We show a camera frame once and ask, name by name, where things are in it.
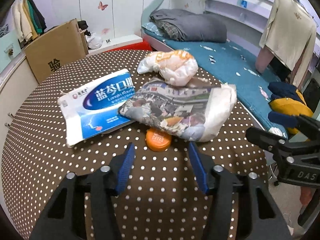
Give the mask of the orange bottle cap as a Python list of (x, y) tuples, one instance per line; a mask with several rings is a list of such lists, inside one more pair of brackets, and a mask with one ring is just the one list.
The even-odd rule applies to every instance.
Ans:
[(150, 150), (163, 152), (171, 145), (172, 136), (155, 128), (150, 128), (146, 132), (145, 140)]

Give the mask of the blue white medicine box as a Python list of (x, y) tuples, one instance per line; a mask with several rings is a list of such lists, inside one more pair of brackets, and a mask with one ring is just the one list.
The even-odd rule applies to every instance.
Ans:
[(131, 74), (122, 69), (61, 96), (57, 104), (66, 123), (66, 144), (73, 147), (133, 123), (119, 114), (119, 108), (134, 94)]

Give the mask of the orange white plastic bag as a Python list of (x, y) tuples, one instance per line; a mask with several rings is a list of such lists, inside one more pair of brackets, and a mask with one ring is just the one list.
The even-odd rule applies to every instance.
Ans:
[(137, 73), (157, 72), (167, 84), (184, 87), (196, 75), (198, 68), (193, 55), (185, 50), (154, 51), (140, 61)]

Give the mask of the brown polka dot tablecloth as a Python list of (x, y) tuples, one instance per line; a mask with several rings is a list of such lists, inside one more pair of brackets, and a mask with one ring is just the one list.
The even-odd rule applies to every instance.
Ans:
[(188, 144), (173, 139), (164, 152), (145, 142), (147, 127), (133, 123), (70, 148), (58, 98), (104, 75), (126, 68), (141, 87), (151, 74), (136, 68), (145, 51), (126, 50), (90, 56), (61, 67), (29, 94), (8, 128), (2, 155), (4, 199), (19, 234), (28, 239), (45, 204), (70, 171), (96, 171), (136, 149), (126, 190), (113, 199), (123, 239), (200, 239), (211, 199), (201, 193), (188, 159)]

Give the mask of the yellow cushion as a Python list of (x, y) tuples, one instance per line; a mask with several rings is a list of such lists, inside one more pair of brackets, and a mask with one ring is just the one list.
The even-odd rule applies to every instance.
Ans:
[(274, 122), (276, 119), (284, 121), (282, 126), (284, 126), (292, 135), (297, 134), (298, 129), (291, 126), (288, 119), (285, 120), (286, 116), (313, 116), (313, 111), (307, 106), (302, 93), (297, 89), (274, 90), (271, 95), (269, 106), (272, 109), (268, 115), (269, 120), (273, 119)]

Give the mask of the crumpled newspaper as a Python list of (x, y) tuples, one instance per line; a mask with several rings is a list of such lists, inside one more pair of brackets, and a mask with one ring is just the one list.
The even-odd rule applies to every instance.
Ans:
[(119, 113), (186, 141), (208, 142), (219, 134), (236, 101), (233, 84), (175, 87), (154, 77)]

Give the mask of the teal bed mattress cover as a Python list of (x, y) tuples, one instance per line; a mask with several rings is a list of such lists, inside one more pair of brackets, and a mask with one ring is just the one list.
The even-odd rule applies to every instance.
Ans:
[(288, 137), (286, 129), (270, 122), (269, 102), (272, 92), (268, 89), (271, 82), (280, 78), (270, 69), (260, 74), (255, 69), (256, 56), (242, 46), (228, 40), (225, 43), (180, 42), (167, 37), (157, 36), (144, 30), (144, 33), (164, 43), (174, 50), (185, 50), (195, 57), (199, 67), (212, 74), (223, 83), (236, 85), (238, 100), (253, 114), (266, 130)]

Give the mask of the beige hanging shirt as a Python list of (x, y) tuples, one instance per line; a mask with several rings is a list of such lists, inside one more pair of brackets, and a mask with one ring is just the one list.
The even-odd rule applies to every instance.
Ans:
[(255, 68), (263, 73), (276, 57), (291, 70), (290, 83), (301, 88), (311, 62), (317, 25), (297, 0), (274, 0), (260, 38)]

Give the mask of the red storage bench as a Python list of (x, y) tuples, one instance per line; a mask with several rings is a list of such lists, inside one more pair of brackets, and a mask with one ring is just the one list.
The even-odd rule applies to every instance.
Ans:
[(150, 44), (137, 35), (127, 35), (119, 38), (103, 40), (97, 49), (89, 49), (86, 56), (114, 50), (147, 50), (152, 51)]

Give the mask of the white lower cabinet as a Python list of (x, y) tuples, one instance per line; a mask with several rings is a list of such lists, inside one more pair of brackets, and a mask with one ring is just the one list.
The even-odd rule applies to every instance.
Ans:
[(25, 53), (20, 52), (1, 72), (1, 129), (9, 128), (19, 107), (38, 84)]

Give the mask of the brown cardboard box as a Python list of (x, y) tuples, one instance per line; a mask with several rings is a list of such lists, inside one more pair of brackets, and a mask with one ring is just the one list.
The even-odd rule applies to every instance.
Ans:
[(29, 66), (41, 83), (65, 64), (88, 54), (84, 34), (76, 19), (50, 29), (24, 48)]

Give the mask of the grey folded duvet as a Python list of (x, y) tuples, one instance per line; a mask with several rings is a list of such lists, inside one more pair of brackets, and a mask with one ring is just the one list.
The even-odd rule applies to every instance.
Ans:
[(161, 9), (150, 15), (150, 20), (164, 36), (180, 42), (225, 43), (227, 28), (212, 14), (195, 14), (182, 9)]

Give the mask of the light blue plaid pillow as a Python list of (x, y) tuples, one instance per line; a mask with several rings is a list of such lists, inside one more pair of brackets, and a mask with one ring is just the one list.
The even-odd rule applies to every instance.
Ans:
[(157, 27), (157, 25), (155, 25), (153, 22), (143, 23), (143, 24), (142, 24), (142, 28), (144, 28), (145, 30), (148, 30), (148, 31), (154, 33), (154, 34), (157, 35), (157, 36), (161, 36), (161, 37), (164, 36), (163, 31), (161, 31), (161, 29), (159, 29), (159, 28)]

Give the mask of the mint drawer cabinet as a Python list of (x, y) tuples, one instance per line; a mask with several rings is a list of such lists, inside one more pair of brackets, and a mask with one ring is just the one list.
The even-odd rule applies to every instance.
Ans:
[(0, 72), (21, 52), (16, 30), (12, 30), (0, 38)]

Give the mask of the hanging clothes bundle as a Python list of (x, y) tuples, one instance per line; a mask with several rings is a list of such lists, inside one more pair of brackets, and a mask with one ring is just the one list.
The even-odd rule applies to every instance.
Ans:
[(46, 22), (33, 0), (15, 0), (11, 12), (19, 43), (28, 43), (44, 34)]

